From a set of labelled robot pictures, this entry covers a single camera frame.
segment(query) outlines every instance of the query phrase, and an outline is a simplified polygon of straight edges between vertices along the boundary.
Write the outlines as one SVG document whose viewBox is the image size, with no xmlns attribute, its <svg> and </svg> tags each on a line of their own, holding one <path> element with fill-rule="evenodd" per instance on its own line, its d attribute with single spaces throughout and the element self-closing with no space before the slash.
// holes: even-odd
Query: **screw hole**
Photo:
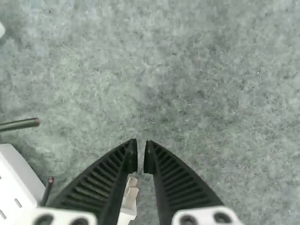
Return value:
<svg viewBox="0 0 300 225">
<path fill-rule="evenodd" d="M 229 218 L 229 216 L 227 216 L 226 214 L 222 213 L 222 212 L 218 212 L 214 215 L 215 221 L 217 223 L 221 223 L 221 224 L 229 224 L 231 223 L 231 219 Z"/>
<path fill-rule="evenodd" d="M 47 215 L 43 215 L 43 216 L 37 218 L 34 225 L 50 225 L 52 223 L 52 221 L 53 221 L 53 216 L 51 216 L 50 214 L 47 214 Z"/>
<path fill-rule="evenodd" d="M 80 219 L 76 219 L 74 220 L 71 225 L 89 225 L 89 222 L 84 219 L 84 218 L 80 218 Z"/>
<path fill-rule="evenodd" d="M 180 225 L 197 225 L 197 221 L 192 216 L 183 216 L 180 219 Z"/>
</svg>

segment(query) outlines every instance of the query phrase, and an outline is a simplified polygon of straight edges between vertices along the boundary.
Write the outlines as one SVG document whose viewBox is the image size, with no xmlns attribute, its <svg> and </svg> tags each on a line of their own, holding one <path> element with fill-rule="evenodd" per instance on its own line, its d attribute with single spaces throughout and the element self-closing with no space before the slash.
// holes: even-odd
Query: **white object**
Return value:
<svg viewBox="0 0 300 225">
<path fill-rule="evenodd" d="M 172 225 L 243 225 L 235 212 L 226 206 L 179 210 L 172 218 Z"/>
<path fill-rule="evenodd" d="M 5 33 L 5 28 L 2 25 L 2 23 L 0 22 L 0 38 L 4 35 L 4 33 Z"/>
<path fill-rule="evenodd" d="M 97 225 L 97 219 L 92 213 L 47 207 L 38 207 L 33 210 L 24 211 L 22 218 L 20 218 L 15 225 L 34 225 L 37 221 L 45 221 L 45 223 L 41 224 L 51 225 Z"/>
<path fill-rule="evenodd" d="M 13 225 L 37 207 L 45 187 L 11 144 L 0 144 L 0 225 Z"/>
<path fill-rule="evenodd" d="M 129 177 L 124 190 L 124 197 L 117 225 L 128 225 L 131 220 L 135 220 L 136 218 L 136 197 L 139 192 L 136 184 L 137 179 L 134 177 Z"/>
</svg>

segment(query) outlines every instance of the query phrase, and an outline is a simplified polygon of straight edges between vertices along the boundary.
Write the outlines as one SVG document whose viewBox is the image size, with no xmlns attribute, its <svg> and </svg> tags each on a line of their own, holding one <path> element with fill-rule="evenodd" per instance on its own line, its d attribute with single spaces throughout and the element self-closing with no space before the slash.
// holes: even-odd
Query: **metal rod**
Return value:
<svg viewBox="0 0 300 225">
<path fill-rule="evenodd" d="M 54 177 L 48 177 L 48 182 L 46 184 L 45 192 L 39 206 L 46 206 L 48 198 L 50 196 L 51 188 L 54 183 Z"/>
<path fill-rule="evenodd" d="M 11 131 L 11 130 L 32 128 L 37 126 L 39 126 L 38 118 L 19 120 L 19 121 L 14 121 L 9 123 L 2 123 L 0 124 L 0 133 L 5 131 Z"/>
</svg>

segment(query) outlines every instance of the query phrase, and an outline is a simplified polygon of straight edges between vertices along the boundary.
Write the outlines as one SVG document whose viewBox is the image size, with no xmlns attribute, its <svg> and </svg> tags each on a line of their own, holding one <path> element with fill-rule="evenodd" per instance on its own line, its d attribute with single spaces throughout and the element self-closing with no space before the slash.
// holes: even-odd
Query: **white mounting bracket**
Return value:
<svg viewBox="0 0 300 225">
<path fill-rule="evenodd" d="M 226 206 L 179 210 L 172 225 L 243 225 L 235 212 Z"/>
</svg>

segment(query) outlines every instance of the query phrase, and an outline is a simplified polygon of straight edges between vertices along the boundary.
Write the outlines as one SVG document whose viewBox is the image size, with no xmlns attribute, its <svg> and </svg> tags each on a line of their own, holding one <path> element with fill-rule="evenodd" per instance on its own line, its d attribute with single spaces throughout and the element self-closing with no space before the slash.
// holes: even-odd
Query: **carpet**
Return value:
<svg viewBox="0 0 300 225">
<path fill-rule="evenodd" d="M 0 121 L 51 198 L 138 140 L 133 225 L 157 225 L 146 140 L 186 162 L 246 225 L 300 221 L 300 1 L 2 0 Z"/>
</svg>

